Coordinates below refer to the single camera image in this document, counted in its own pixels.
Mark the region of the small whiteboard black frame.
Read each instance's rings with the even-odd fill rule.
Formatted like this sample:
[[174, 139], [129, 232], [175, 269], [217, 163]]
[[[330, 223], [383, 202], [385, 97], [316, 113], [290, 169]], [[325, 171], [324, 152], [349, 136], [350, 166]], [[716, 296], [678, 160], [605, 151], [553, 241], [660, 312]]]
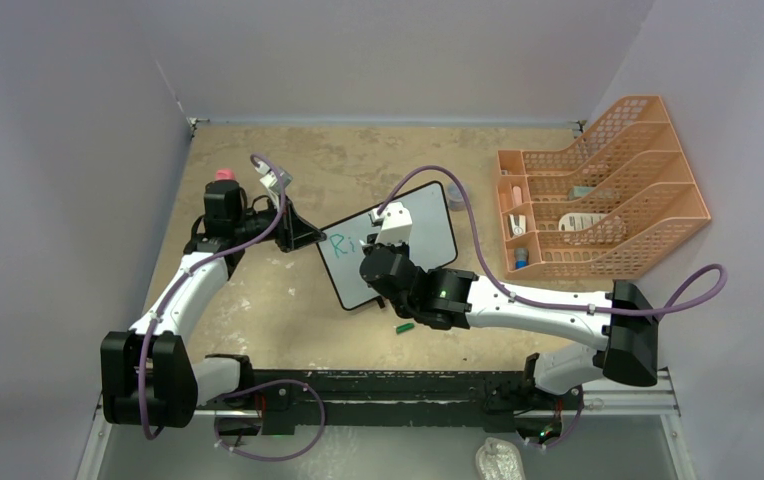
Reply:
[[[409, 210], [413, 220], [408, 242], [411, 260], [425, 270], [452, 263], [458, 250], [442, 183], [427, 182], [394, 200]], [[371, 224], [370, 211], [366, 207], [323, 227], [326, 239], [317, 244], [341, 308], [347, 311], [377, 298], [359, 275], [364, 258], [361, 244], [378, 232]]]

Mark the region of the green marker cap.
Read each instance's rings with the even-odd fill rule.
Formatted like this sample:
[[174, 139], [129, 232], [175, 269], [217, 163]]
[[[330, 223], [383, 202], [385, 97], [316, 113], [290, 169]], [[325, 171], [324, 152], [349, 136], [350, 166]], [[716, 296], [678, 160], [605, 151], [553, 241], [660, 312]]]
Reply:
[[403, 334], [403, 333], [405, 333], [405, 332], [408, 332], [408, 331], [410, 331], [410, 330], [412, 330], [412, 329], [414, 329], [414, 328], [415, 328], [415, 324], [414, 324], [414, 323], [405, 323], [405, 324], [401, 324], [401, 325], [399, 325], [399, 326], [397, 326], [397, 327], [395, 328], [395, 333], [396, 333], [397, 335], [400, 335], [400, 334]]

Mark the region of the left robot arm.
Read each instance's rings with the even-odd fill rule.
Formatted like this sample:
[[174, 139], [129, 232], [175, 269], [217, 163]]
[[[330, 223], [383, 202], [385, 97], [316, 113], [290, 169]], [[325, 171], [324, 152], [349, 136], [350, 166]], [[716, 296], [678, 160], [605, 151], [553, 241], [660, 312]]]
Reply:
[[191, 228], [180, 265], [147, 312], [100, 345], [102, 406], [112, 424], [140, 425], [149, 438], [189, 424], [195, 409], [216, 398], [242, 409], [256, 382], [243, 355], [215, 354], [192, 364], [185, 343], [213, 297], [229, 282], [247, 248], [266, 241], [292, 252], [325, 239], [296, 213], [286, 173], [262, 180], [267, 204], [257, 210], [232, 178], [205, 187], [204, 213]]

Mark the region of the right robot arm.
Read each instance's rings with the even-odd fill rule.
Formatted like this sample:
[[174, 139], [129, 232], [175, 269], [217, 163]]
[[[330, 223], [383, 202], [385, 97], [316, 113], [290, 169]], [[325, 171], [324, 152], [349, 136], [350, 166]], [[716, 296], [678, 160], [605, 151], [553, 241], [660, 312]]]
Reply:
[[401, 318], [436, 330], [509, 328], [569, 340], [529, 358], [519, 392], [531, 406], [600, 378], [634, 387], [658, 382], [658, 321], [612, 312], [615, 292], [507, 286], [471, 271], [426, 271], [405, 245], [366, 245], [363, 253], [362, 280]]

